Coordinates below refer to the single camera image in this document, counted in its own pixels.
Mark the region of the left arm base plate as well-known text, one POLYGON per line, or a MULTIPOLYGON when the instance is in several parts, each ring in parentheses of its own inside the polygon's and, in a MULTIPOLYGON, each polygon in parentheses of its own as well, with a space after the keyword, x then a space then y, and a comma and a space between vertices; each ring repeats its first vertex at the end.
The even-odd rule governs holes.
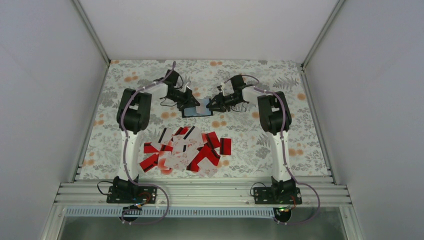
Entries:
POLYGON ((126 189, 111 186, 108 190, 106 202, 108 204, 154 204, 157 190, 153 186, 135 186, 126 189))

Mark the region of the black card holder wallet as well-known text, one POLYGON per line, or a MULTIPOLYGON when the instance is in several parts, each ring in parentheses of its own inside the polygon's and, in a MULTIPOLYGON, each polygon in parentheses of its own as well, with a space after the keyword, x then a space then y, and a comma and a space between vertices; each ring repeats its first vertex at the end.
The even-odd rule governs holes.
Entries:
POLYGON ((194 117, 209 117, 213 115, 213 112, 206 106, 210 103, 210 98, 198 99, 199 106, 185 108, 182 111, 183 118, 194 118, 194 117))

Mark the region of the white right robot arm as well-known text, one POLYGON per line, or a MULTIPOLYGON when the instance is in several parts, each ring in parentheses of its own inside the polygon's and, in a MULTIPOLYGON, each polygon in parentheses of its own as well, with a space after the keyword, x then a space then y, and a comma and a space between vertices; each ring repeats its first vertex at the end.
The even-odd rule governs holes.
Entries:
POLYGON ((243 75, 229 79, 233 93, 224 95, 224 84, 218 86, 215 95, 206 108, 212 112, 228 112, 231 107, 242 103, 256 105, 262 130, 268 136, 272 154, 272 175, 270 195, 274 202, 284 203, 296 193, 296 180, 290 170, 288 135, 292 123, 290 110, 283 92, 260 89, 254 84, 246 84, 243 75))

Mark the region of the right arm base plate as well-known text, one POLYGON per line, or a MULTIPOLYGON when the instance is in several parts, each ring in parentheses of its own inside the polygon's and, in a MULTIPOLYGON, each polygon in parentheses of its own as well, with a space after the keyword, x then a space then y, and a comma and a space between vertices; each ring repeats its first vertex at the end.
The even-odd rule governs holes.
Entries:
POLYGON ((256 205, 301 205, 303 203, 298 187, 280 193, 273 192, 270 187, 254 187, 252 195, 256 205))

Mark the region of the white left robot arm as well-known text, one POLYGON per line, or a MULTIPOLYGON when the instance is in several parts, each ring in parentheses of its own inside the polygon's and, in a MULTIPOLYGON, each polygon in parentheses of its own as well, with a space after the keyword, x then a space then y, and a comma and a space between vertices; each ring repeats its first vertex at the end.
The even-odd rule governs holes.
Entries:
POLYGON ((177 87, 182 77, 169 69, 165 77, 154 80, 139 89, 126 88, 119 103, 116 120, 121 130, 122 151, 118 174, 113 180, 115 188, 121 187, 119 196, 131 203, 139 197, 138 155, 141 135, 150 122, 151 104, 155 100, 168 99, 176 103, 183 112, 187 108, 199 107, 200 103, 187 86, 177 87))

